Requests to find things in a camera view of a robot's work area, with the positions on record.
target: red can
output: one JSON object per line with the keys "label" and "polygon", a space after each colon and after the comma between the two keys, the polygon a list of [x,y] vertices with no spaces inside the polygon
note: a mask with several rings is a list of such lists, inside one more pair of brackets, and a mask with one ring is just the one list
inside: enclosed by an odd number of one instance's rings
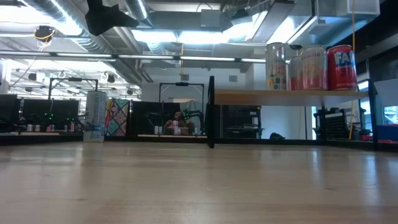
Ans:
{"label": "red can", "polygon": [[355,55],[351,46],[329,49],[328,71],[329,90],[357,90]]}
{"label": "red can", "polygon": [[302,59],[301,56],[292,57],[289,63],[289,85],[290,90],[302,89]]}

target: lamp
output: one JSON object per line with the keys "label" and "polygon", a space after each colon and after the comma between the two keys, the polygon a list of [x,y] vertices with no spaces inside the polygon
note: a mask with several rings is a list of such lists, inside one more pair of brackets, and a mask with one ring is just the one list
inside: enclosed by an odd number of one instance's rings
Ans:
{"label": "lamp", "polygon": [[30,73],[28,75],[28,79],[32,80],[32,81],[36,81],[37,80],[37,74],[36,73]]}
{"label": "lamp", "polygon": [[128,89],[127,89],[127,94],[128,94],[128,95],[132,95],[132,94],[133,94],[132,89],[128,88]]}
{"label": "lamp", "polygon": [[115,79],[114,79],[114,75],[108,74],[108,79],[107,79],[108,83],[114,83]]}

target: rack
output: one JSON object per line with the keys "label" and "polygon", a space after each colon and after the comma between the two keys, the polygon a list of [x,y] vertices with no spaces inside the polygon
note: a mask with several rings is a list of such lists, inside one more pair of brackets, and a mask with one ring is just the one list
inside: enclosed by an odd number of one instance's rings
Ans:
{"label": "rack", "polygon": [[[209,89],[208,89],[208,104],[207,113],[209,118],[207,120],[207,133],[208,133],[208,145],[214,147],[215,138],[215,122],[214,122],[214,105],[262,105],[262,106],[317,106],[321,107],[319,110],[320,124],[326,126],[328,121],[326,120],[326,107],[335,106],[338,103],[344,103],[347,101],[359,100],[367,96],[374,96],[373,83],[369,82],[368,92],[357,92],[357,91],[269,91],[269,90],[216,90],[214,88],[215,81],[214,77],[210,77]],[[374,114],[374,101],[371,99],[371,113]],[[374,148],[378,148],[377,132],[373,133]],[[267,139],[246,139],[252,141],[253,144],[263,142],[263,144],[275,144],[275,141],[266,141]],[[320,144],[320,145],[332,145],[336,142],[330,142],[326,138],[326,130],[322,130],[320,133],[320,140],[280,140],[278,144],[292,144],[297,142],[298,144]]]}

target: black frame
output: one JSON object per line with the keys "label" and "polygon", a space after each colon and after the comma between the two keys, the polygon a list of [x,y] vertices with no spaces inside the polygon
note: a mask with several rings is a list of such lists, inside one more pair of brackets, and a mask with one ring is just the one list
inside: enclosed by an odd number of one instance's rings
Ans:
{"label": "black frame", "polygon": [[208,100],[207,100],[207,109],[206,109],[206,121],[205,123],[207,124],[207,145],[210,148],[214,148],[214,142],[215,142],[215,132],[216,132],[216,126],[215,126],[215,121],[214,121],[214,116],[215,116],[215,81],[214,81],[214,76],[210,77],[209,81],[209,89],[208,89]]}
{"label": "black frame", "polygon": [[[217,143],[235,143],[235,144],[281,144],[281,145],[317,145],[317,146],[349,146],[349,147],[358,147],[358,148],[369,148],[372,145],[373,150],[380,150],[379,146],[379,138],[377,134],[377,123],[376,123],[376,89],[374,87],[373,81],[369,80],[369,104],[371,107],[371,119],[372,119],[372,129],[373,129],[373,142],[357,142],[357,141],[334,141],[327,140],[326,138],[326,130],[320,130],[320,140],[270,140],[270,139],[217,139]],[[210,148],[214,148],[215,143],[215,124],[214,124],[214,115],[215,115],[215,81],[214,76],[210,77],[209,81],[209,89],[208,89],[208,104],[207,104],[207,139],[208,145]],[[320,110],[318,110],[318,115],[320,119],[320,126],[325,127],[326,123],[326,108],[322,106]]]}
{"label": "black frame", "polygon": [[203,112],[204,104],[205,104],[205,84],[199,84],[199,83],[185,83],[185,82],[177,82],[177,83],[159,83],[159,103],[161,103],[160,97],[162,96],[162,85],[175,85],[175,86],[198,85],[198,86],[201,86],[201,88],[202,88],[202,91],[201,91],[201,112]]}
{"label": "black frame", "polygon": [[50,86],[49,86],[49,100],[51,100],[51,92],[52,90],[57,86],[52,86],[52,82],[54,80],[60,80],[59,83],[61,83],[64,80],[68,80],[70,82],[82,82],[82,81],[94,81],[95,82],[95,91],[98,91],[98,80],[97,79],[92,79],[92,78],[50,78]]}

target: black equipment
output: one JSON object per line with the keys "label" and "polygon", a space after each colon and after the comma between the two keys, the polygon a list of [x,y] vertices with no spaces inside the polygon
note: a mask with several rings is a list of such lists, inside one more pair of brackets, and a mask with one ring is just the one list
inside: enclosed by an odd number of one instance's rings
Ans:
{"label": "black equipment", "polygon": [[139,22],[119,11],[119,5],[103,6],[102,0],[87,0],[86,22],[91,34],[98,36],[113,27],[137,27]]}
{"label": "black equipment", "polygon": [[0,133],[13,131],[17,120],[17,95],[0,95]]}
{"label": "black equipment", "polygon": [[269,136],[269,139],[272,139],[272,140],[281,140],[281,139],[285,139],[285,137],[283,137],[282,135],[280,135],[280,134],[278,134],[278,133],[272,133],[272,134]]}

